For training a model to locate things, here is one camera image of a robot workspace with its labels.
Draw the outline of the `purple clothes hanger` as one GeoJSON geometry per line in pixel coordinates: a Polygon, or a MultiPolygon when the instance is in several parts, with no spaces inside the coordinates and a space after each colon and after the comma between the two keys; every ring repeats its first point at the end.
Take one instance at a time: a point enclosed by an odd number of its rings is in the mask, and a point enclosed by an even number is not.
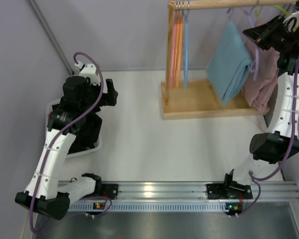
{"type": "MultiPolygon", "coordinates": [[[[247,17],[248,22],[251,26],[251,28],[255,28],[255,22],[253,21],[252,17],[251,17],[251,12],[248,12],[247,10],[243,9],[242,7],[239,8],[247,17]]],[[[228,8],[227,10],[227,14],[228,14],[228,19],[231,20],[232,18],[232,14],[234,12],[234,8],[228,8]]],[[[259,62],[259,49],[257,45],[254,45],[254,61],[251,65],[250,68],[250,72],[253,73],[253,81],[257,80],[258,77],[258,73],[259,73],[259,66],[260,66],[260,62],[259,62]]]]}

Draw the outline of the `blue trousers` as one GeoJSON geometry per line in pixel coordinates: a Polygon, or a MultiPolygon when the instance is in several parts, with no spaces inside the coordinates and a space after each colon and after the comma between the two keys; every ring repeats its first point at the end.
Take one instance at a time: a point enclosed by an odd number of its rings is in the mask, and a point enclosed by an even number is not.
{"type": "Polygon", "coordinates": [[[208,80],[224,106],[241,91],[252,64],[240,32],[229,22],[207,68],[208,80]]]}

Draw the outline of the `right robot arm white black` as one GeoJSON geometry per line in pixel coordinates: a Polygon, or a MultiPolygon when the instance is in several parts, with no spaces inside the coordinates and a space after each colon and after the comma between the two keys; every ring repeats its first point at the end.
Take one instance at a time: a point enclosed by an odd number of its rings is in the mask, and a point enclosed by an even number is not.
{"type": "Polygon", "coordinates": [[[251,199],[250,183],[271,165],[282,165],[299,152],[299,25],[289,24],[278,15],[260,26],[249,28],[243,34],[262,50],[274,49],[277,61],[278,92],[271,122],[265,133],[253,136],[249,156],[238,168],[225,175],[221,195],[229,199],[251,199]]]}

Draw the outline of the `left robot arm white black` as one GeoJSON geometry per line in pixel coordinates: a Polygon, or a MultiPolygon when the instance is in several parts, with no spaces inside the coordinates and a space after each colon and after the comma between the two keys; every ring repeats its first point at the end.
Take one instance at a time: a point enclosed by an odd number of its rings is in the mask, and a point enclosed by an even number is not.
{"type": "Polygon", "coordinates": [[[65,159],[75,153],[90,153],[96,149],[102,119],[97,115],[102,106],[115,106],[118,92],[112,79],[104,85],[93,85],[91,79],[72,76],[63,84],[63,97],[52,105],[44,148],[35,173],[15,202],[35,213],[61,220],[69,207],[83,197],[100,196],[102,178],[84,173],[76,181],[59,187],[65,159]]]}

